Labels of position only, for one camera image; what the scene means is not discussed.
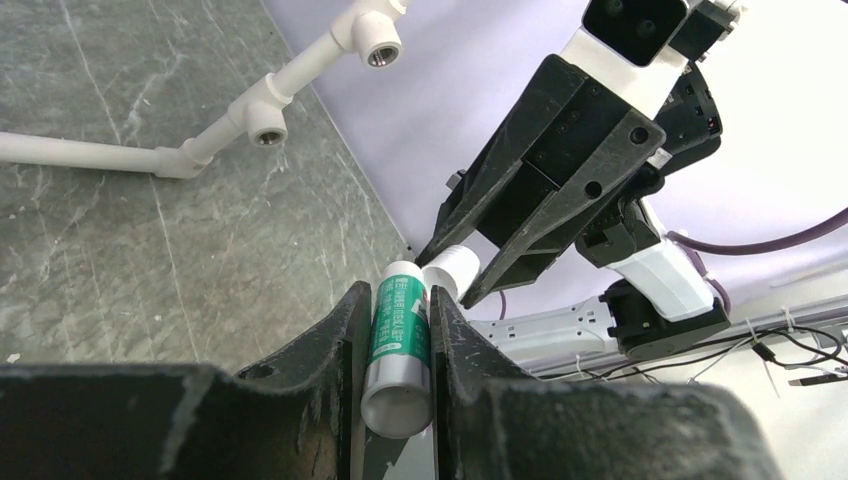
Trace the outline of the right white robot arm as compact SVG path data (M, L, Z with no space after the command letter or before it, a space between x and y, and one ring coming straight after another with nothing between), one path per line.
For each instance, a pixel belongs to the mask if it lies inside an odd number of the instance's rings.
M574 306L476 330L516 363L557 354L679 353L729 326L726 307L647 204L668 175L714 153L722 126L698 68L687 64L654 117L561 56L540 64L515 105L442 203L418 265L457 275L448 251L472 233L497 248L457 283L466 307L533 284L569 248L619 280Z

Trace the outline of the white green glue stick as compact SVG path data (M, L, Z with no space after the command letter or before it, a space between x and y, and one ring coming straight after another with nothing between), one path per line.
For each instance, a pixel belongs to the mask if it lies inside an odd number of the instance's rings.
M374 300L360 401L365 425L384 438L407 439L431 423L428 313L422 270L409 261L389 264Z

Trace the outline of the white glue stick cap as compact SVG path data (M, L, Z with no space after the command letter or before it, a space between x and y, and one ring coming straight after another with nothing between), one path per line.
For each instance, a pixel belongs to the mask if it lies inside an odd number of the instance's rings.
M478 255L464 245L453 245L438 254L422 267L424 284L445 289L458 302L467 293L479 275L481 261Z

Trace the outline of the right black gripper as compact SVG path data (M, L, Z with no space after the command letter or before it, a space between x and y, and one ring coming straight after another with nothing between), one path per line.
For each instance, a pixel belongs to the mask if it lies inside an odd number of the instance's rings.
M531 285L664 141L653 120L579 67L548 56L440 207L416 263L478 230L498 251L463 306Z

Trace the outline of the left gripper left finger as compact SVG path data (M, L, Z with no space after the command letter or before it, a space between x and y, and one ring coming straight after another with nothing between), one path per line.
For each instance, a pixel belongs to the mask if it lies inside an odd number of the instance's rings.
M372 292L358 281L273 354L1 370L5 479L348 479Z

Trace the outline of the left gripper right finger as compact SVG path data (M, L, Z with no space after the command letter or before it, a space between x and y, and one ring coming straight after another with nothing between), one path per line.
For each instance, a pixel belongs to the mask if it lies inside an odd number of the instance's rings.
M759 426L728 391L530 376L431 291L439 479L778 479Z

